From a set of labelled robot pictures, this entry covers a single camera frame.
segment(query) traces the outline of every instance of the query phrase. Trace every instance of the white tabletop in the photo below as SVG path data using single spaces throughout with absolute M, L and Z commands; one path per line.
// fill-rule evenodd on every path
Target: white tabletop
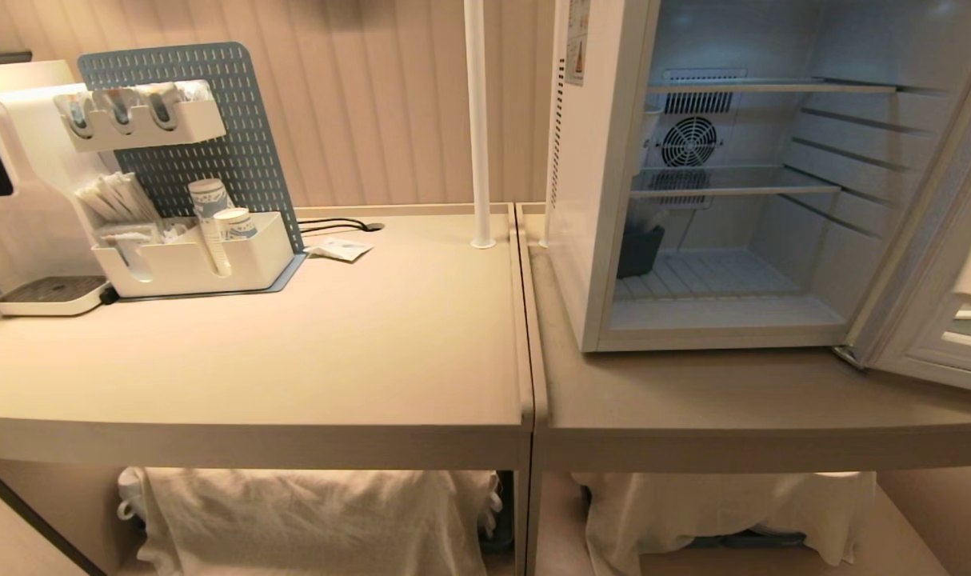
M 528 430 L 506 209 L 493 213 L 489 250 L 468 242 L 471 215 L 453 213 L 465 208 L 376 215 L 366 219 L 385 223 L 381 232 L 331 233 L 371 242 L 371 252 L 353 265 L 306 260 L 280 293 L 120 302 L 78 318 L 0 316 L 0 424 L 10 424 L 0 431 L 35 420 L 89 423 L 96 434 Z
M 860 373 L 825 349 L 581 354 L 526 207 L 553 470 L 811 471 L 971 464 L 971 393 Z

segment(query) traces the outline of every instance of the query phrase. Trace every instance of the dark gray container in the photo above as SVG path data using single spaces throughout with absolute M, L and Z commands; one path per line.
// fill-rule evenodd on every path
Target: dark gray container
M 653 269 L 664 240 L 664 229 L 657 226 L 649 232 L 627 232 L 621 242 L 621 259 L 617 260 L 617 277 L 641 276 Z

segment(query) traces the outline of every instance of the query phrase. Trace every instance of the pegboard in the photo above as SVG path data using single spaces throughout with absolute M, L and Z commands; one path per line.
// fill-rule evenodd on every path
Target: pegboard
M 234 204 L 283 214 L 294 253 L 304 245 L 283 178 L 251 54 L 239 42 L 84 54 L 77 62 L 90 90 L 176 80 L 207 80 L 226 135 L 192 145 L 116 150 L 124 172 L 137 172 L 165 218 L 193 216 L 186 185 L 219 178 Z

